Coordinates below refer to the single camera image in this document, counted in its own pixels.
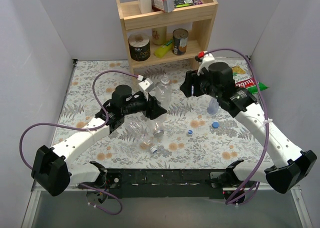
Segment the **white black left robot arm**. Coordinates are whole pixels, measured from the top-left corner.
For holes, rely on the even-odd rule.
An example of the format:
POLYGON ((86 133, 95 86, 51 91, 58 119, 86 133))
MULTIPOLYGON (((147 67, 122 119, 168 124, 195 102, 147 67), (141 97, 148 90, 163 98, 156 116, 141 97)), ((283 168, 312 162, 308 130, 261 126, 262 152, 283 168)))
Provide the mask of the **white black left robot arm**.
POLYGON ((97 162, 89 162, 80 167, 72 166, 73 161, 95 142, 109 136, 125 121, 125 116, 143 113, 150 120, 166 114, 154 96, 139 91, 135 94, 128 85, 119 85, 104 103, 84 131, 74 133, 64 141, 47 147, 41 146, 35 155, 31 177, 53 197, 61 194, 69 185, 89 183, 95 188, 106 184, 107 172, 97 162))

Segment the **clear bottle with silver cap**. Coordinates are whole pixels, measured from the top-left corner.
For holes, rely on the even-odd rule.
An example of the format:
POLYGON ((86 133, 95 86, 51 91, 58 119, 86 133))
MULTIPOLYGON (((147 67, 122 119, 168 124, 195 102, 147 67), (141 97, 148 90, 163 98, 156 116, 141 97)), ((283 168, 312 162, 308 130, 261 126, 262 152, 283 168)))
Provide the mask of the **clear bottle with silver cap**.
POLYGON ((162 137, 165 133, 165 128, 161 119, 157 118, 149 120, 148 122, 150 131, 155 138, 162 137))

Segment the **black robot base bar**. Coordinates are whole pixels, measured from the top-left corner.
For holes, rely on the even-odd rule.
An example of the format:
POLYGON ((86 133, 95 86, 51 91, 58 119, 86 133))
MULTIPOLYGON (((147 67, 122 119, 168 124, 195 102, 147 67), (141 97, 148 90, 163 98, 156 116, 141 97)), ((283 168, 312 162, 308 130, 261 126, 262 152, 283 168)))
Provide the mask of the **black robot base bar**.
POLYGON ((95 182, 81 182, 107 191, 117 198, 197 198, 226 199, 242 182, 226 169, 102 169, 95 182))

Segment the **clear bottle with white cap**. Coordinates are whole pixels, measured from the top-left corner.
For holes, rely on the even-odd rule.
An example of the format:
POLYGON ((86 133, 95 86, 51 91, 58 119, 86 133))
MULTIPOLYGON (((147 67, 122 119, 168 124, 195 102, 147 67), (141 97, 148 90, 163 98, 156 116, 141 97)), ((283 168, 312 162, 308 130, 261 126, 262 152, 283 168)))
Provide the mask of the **clear bottle with white cap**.
POLYGON ((161 107, 168 111, 172 97, 172 85, 168 76, 161 78, 161 82, 156 87, 155 97, 160 102, 161 107))

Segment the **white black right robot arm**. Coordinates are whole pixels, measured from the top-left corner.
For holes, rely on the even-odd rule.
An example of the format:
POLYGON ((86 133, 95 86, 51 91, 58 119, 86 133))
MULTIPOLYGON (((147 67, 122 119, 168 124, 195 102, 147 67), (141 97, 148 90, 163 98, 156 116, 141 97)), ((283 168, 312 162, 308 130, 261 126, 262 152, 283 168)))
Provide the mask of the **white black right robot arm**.
POLYGON ((317 160, 316 154, 292 143, 268 118, 266 109, 245 88, 236 86, 232 69, 224 62, 212 63, 200 71, 188 71, 180 90, 185 97, 209 95, 219 106, 244 125, 264 146, 272 166, 258 162, 258 169, 238 160, 229 165, 218 181, 237 187, 243 181, 269 184, 285 194, 306 177, 317 160))

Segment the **clear bottle with blue cap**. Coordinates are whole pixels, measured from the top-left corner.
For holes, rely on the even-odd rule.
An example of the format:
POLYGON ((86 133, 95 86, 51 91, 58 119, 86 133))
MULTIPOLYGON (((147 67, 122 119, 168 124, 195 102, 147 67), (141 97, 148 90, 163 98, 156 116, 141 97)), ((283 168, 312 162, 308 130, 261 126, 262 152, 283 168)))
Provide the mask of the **clear bottle with blue cap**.
POLYGON ((207 113, 210 115, 215 115, 219 110, 219 103, 216 98, 212 98, 207 107, 207 113))

